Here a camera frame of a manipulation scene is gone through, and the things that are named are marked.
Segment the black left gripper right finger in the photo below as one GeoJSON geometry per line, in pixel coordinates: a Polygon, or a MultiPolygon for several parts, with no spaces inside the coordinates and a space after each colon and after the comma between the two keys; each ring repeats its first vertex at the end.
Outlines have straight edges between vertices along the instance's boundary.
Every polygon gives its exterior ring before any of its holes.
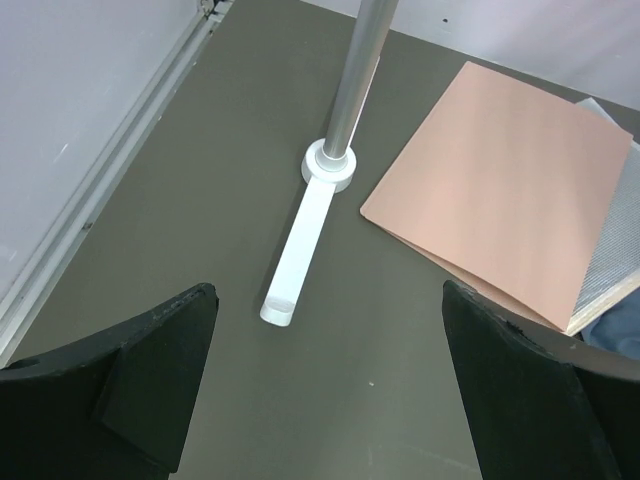
{"type": "Polygon", "coordinates": [[[457,281],[443,285],[442,318],[483,478],[638,478],[638,361],[457,281]]]}

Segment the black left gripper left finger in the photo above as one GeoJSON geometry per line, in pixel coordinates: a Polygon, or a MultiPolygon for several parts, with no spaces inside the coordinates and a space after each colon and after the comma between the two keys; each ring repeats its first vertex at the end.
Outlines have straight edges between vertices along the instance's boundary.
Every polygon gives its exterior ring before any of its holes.
{"type": "Polygon", "coordinates": [[[200,283],[1,371],[4,479],[166,479],[180,464],[219,299],[200,283]]]}

